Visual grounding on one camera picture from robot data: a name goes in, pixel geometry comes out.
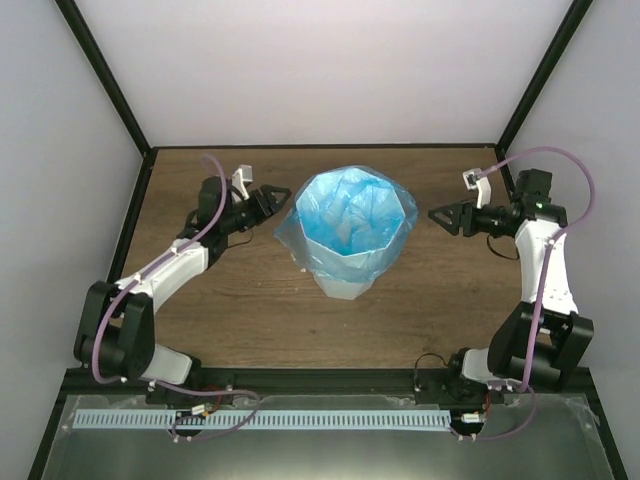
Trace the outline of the blue plastic trash bag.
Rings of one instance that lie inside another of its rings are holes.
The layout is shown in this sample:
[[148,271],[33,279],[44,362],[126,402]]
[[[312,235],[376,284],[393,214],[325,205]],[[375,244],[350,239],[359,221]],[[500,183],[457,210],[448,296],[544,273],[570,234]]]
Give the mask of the blue plastic trash bag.
[[274,236],[314,275],[368,283],[398,259],[418,219],[402,185],[364,165],[310,178]]

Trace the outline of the white plastic trash bin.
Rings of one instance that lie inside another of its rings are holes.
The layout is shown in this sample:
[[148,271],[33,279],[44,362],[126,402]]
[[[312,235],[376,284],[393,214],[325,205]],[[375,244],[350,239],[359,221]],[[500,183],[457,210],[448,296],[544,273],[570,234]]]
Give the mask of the white plastic trash bin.
[[355,300],[374,284],[374,280],[364,283],[348,282],[319,274],[313,274],[313,279],[327,297],[348,301]]

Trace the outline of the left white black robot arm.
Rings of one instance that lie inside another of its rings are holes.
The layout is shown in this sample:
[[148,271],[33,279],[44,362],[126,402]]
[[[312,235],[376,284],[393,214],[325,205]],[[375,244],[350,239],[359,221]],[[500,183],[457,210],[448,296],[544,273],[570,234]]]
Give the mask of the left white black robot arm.
[[203,377],[191,356],[164,347],[155,336],[155,315],[181,287],[212,267],[235,233],[250,231],[279,213],[287,188],[262,185],[247,191],[243,180],[209,177],[184,229],[159,257],[114,283],[88,290],[73,354],[100,383],[145,380],[168,383],[181,403],[196,402]]

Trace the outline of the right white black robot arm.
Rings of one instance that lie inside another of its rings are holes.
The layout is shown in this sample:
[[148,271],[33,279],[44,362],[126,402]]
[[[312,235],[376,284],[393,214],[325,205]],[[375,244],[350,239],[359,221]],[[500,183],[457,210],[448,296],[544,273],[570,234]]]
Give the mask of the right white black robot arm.
[[468,170],[463,180],[476,199],[432,209],[428,216],[452,235],[513,239],[521,299],[487,348],[464,349],[455,356],[458,368],[445,376],[445,393],[465,403],[480,384],[559,391],[586,352],[594,324],[580,315],[569,287],[564,254],[569,223],[565,208],[550,198],[552,175],[522,171],[506,206],[491,204],[483,171]]

